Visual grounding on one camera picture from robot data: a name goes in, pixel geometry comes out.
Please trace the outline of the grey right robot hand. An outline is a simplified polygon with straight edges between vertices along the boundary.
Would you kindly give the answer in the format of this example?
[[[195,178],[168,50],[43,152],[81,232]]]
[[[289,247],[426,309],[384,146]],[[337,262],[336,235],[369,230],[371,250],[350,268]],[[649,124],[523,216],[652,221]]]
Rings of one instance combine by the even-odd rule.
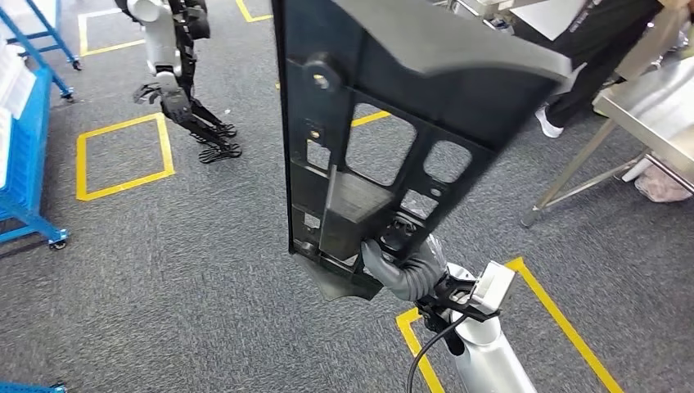
[[[361,242],[360,254],[370,274],[400,300],[415,301],[431,294],[448,273],[442,245],[433,234],[406,260],[388,261],[373,239]]]

